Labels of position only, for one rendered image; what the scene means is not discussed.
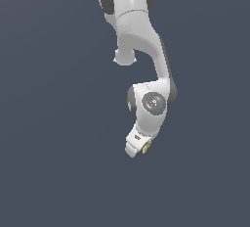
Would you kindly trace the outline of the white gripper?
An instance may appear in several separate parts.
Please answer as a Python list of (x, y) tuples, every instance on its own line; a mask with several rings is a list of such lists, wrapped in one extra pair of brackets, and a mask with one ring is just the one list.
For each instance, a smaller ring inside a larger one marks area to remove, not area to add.
[(137, 123), (135, 123), (132, 130), (126, 137), (125, 152), (133, 158), (156, 136), (156, 131), (145, 132), (138, 126)]

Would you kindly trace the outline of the small yellow block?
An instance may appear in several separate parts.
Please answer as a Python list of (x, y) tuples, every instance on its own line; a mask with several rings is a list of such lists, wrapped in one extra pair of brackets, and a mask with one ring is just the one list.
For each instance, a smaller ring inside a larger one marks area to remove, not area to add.
[(147, 149), (150, 147), (150, 145), (151, 145), (151, 141), (148, 141), (148, 142), (143, 146), (143, 148), (142, 148), (143, 154), (146, 153), (146, 151), (147, 151)]

